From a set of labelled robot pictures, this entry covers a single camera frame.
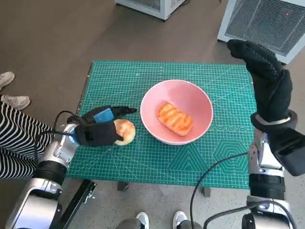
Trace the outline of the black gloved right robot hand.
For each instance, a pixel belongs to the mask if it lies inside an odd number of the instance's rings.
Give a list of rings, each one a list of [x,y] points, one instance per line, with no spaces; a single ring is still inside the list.
[[[232,39],[227,47],[234,58],[245,62],[252,77],[258,115],[268,123],[287,119],[293,86],[290,72],[276,55],[250,41]]]

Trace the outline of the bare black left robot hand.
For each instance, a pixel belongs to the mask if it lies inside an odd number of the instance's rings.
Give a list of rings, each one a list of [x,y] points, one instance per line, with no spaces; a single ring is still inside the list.
[[[136,112],[136,108],[130,108],[128,106],[100,106],[90,110],[83,116],[70,116],[67,119],[67,123],[78,123],[82,125],[105,123]]]

